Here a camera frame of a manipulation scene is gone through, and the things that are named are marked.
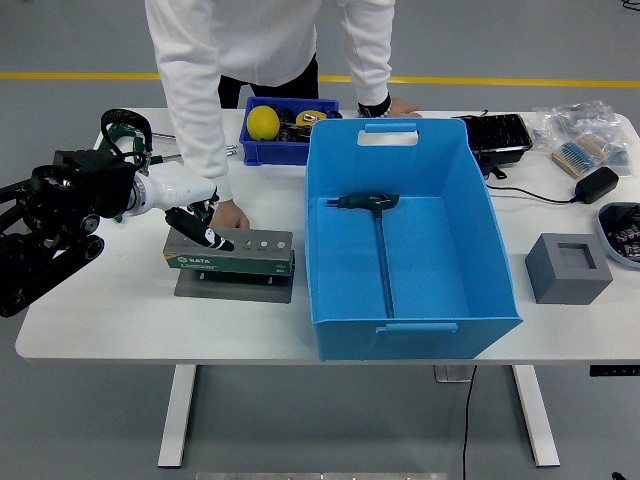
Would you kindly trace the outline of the person's right hand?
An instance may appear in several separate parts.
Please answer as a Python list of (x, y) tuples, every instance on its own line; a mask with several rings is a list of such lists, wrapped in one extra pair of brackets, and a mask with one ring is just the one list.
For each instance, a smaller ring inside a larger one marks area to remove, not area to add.
[(216, 204), (216, 209), (209, 225), (212, 229), (249, 229), (250, 221), (244, 211), (233, 200), (227, 200)]

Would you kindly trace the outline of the person's left hand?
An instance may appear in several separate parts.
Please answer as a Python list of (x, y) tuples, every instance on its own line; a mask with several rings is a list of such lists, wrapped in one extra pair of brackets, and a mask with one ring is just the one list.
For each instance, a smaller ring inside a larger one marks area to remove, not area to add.
[(413, 102), (392, 98), (388, 116), (391, 118), (420, 117), (420, 107)]

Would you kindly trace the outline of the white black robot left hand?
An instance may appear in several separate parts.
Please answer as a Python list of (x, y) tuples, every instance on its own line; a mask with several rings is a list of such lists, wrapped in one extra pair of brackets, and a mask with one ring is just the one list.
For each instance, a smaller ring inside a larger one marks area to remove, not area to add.
[(152, 208), (165, 212), (166, 222), (204, 247), (233, 251), (232, 242), (209, 226), (219, 201), (216, 184), (176, 161), (137, 172), (125, 213), (135, 216)]

